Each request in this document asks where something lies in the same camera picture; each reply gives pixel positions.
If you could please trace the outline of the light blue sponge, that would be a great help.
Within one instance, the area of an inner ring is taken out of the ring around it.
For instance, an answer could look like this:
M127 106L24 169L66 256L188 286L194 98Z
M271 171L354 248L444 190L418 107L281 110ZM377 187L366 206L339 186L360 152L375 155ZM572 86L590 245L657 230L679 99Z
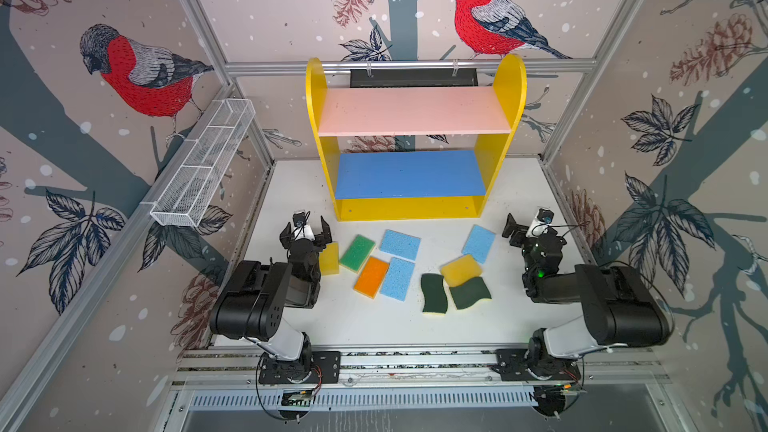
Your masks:
M401 232L386 230L381 240L379 249L387 253L411 262L417 259L421 239Z
M404 302L414 270L414 262L397 257L392 258L379 293L391 299Z
M484 264L494 243L496 235L479 225L474 225L462 248L463 255L471 256L478 264Z

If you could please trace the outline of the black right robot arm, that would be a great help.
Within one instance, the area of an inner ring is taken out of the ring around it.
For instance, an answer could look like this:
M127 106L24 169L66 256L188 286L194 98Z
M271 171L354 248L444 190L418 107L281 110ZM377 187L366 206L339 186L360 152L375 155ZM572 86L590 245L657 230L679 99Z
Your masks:
M561 273L567 244L552 225L554 213L538 210L530 225L508 214L502 237L521 250L522 284L532 302L578 303L582 313L556 327L536 330L525 349L499 349L493 369L506 381L524 373L537 380L579 378L576 362L611 347L644 348L666 343L673 325L629 265L577 264Z

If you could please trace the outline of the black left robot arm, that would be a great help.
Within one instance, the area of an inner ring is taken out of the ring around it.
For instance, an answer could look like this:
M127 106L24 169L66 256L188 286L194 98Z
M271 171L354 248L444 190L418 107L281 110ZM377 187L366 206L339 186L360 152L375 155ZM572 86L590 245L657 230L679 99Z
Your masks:
M243 260L237 265L209 317L213 334L256 344L265 353L265 366L294 381L310 376L312 346L306 333L283 319L283 312L315 306L321 290L320 253L332 243L327 221L321 219L315 233L309 216L295 213L280 232L283 261Z

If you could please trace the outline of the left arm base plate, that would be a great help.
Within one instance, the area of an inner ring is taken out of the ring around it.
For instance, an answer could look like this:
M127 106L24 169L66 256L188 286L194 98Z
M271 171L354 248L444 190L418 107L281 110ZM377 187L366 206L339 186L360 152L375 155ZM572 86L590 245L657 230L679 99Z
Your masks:
M280 361L264 353L258 365L259 385L336 384L341 355L337 351L312 352L295 361Z

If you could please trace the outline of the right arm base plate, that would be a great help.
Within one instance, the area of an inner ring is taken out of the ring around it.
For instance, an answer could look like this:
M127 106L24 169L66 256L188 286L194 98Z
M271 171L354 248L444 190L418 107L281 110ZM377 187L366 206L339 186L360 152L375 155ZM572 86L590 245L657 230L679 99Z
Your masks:
M496 364L490 369L502 381L578 382L582 378L575 360L552 357L546 352L507 348L497 349L495 357Z

